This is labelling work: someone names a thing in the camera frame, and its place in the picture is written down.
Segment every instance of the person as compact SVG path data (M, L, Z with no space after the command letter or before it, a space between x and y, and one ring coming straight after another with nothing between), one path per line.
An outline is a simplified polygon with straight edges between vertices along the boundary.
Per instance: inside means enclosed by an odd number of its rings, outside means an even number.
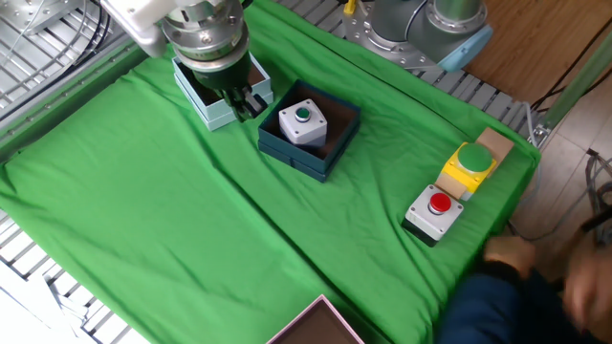
M612 248L591 235L572 255L563 297L534 270L536 248L494 237L483 262L451 296L436 329L438 344L601 343L612 322Z

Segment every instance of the yellow box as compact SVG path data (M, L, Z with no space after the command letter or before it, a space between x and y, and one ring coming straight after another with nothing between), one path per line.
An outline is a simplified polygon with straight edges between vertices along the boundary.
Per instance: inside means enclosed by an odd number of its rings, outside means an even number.
M483 172L472 172L466 169L459 162L459 151L463 146L468 144L467 142L463 142L461 146L455 151L455 153L448 159L447 163L442 168L442 173L446 173L455 179L457 182L463 184L467 188L467 193L469 196L476 192L478 186L487 178L487 176L493 171L495 166L497 165L497 161L492 159L491 166Z

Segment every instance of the green button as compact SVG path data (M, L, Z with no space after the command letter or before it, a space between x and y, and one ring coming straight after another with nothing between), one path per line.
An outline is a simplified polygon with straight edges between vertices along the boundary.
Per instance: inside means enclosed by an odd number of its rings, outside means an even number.
M295 114L302 119L308 119L310 117L310 111L306 108L299 108Z
M493 157L487 147L478 143L468 143L459 150L459 162L472 172L484 172L493 163Z

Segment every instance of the teal box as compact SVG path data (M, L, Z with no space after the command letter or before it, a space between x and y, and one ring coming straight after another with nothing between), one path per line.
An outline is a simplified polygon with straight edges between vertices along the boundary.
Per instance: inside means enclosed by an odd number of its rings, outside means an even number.
M311 99L327 120L327 137L320 148L294 146L280 130L278 113L306 99ZM298 80L259 125L259 150L324 183L360 123L359 107Z

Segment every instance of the metal grating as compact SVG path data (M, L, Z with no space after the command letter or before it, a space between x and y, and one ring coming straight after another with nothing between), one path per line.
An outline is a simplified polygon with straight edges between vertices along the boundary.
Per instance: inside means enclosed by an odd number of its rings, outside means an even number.
M34 35L23 35L7 57L21 31L0 16L0 120L46 86L51 85L83 54L98 25L99 7L83 1ZM104 18L94 42L104 31ZM108 35L113 34L112 26Z
M344 5L337 0L273 0L294 11L309 23L335 36L344 38L342 11ZM481 109L492 117L508 125L524 139L529 138L527 114L519 102L500 92L493 86L463 71L447 73L435 71L412 71L422 81L433 85L453 97L457 97ZM536 125L539 118L534 116Z
M50 258L4 211L0 210L0 261L21 278L42 274L55 297L70 309L84 309L79 316L87 334L100 344L147 343L120 317Z

